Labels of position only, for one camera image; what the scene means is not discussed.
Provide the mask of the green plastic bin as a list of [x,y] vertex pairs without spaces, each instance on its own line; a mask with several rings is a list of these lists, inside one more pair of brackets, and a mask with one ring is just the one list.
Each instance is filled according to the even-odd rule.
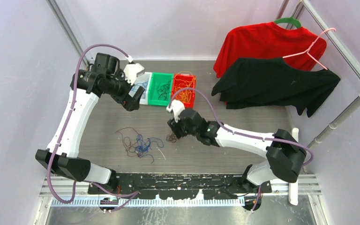
[[148,105],[167,107],[171,100],[174,74],[152,73],[148,92]]

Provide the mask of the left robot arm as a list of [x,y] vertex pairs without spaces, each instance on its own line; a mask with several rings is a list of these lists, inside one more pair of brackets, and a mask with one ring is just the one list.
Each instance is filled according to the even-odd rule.
[[119,63],[114,56],[98,53],[89,70],[80,69],[73,76],[68,104],[55,136],[35,156],[51,174],[98,183],[108,194],[118,187],[116,172],[80,158],[78,153],[89,116],[103,94],[110,95],[127,111],[139,109],[144,88],[138,87],[134,94],[130,92],[137,77],[144,74],[144,67],[131,61],[121,69]]

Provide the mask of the red plastic bin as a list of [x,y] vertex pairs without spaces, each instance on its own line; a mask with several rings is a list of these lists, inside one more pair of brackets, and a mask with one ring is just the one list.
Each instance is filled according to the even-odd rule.
[[[178,90],[195,87],[196,77],[193,74],[174,74],[171,97],[173,97]],[[195,92],[193,90],[183,90],[175,96],[175,99],[181,101],[186,108],[193,108]]]

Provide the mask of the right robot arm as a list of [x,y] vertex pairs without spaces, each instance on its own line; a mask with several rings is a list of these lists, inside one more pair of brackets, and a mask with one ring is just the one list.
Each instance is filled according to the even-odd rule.
[[193,109],[175,114],[167,124],[179,139],[191,135],[207,146],[231,147],[263,157],[265,161],[247,166],[242,175],[242,188],[249,193],[273,179],[295,183],[307,156],[307,151],[282,129],[275,133],[241,130],[206,120]]

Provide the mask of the white plastic bin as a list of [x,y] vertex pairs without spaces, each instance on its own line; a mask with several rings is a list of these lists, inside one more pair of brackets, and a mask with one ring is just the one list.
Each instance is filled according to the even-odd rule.
[[140,104],[141,105],[148,105],[148,92],[150,89],[150,80],[152,77],[152,73],[151,72],[145,72],[143,75],[137,77],[134,86],[132,87],[129,95],[130,96],[134,96],[135,91],[137,89],[137,86],[143,86],[145,88],[145,93],[143,95],[143,98],[140,99]]

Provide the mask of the brown cable clump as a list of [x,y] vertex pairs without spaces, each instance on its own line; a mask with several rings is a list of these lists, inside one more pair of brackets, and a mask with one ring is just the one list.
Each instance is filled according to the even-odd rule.
[[175,142],[177,142],[177,140],[178,140],[178,138],[177,138],[177,136],[175,135],[174,132],[172,132],[171,134],[167,135],[165,139],[166,139],[166,141],[169,142],[169,143],[175,143]]

